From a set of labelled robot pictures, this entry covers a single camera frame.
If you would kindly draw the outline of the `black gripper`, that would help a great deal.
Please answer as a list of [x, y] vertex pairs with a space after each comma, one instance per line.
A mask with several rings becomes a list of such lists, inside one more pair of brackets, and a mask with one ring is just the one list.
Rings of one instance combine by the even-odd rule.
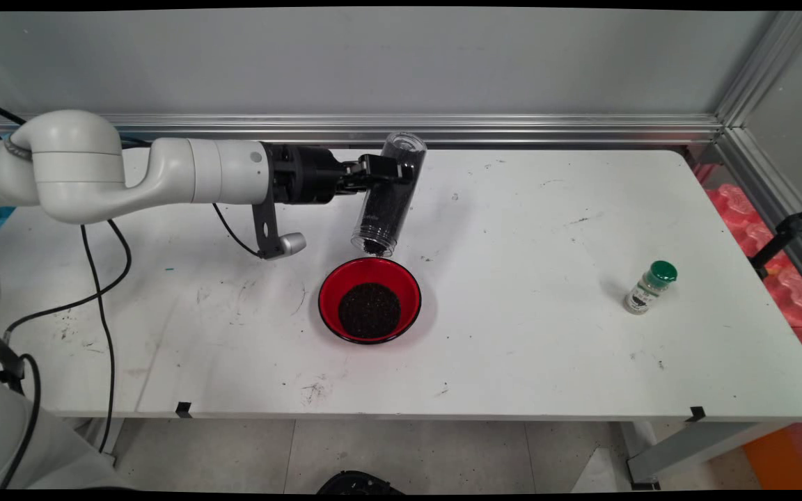
[[365, 154], [340, 162], [328, 149], [267, 143], [272, 196], [280, 204], [327, 204], [337, 194], [405, 184], [405, 165], [397, 159]]

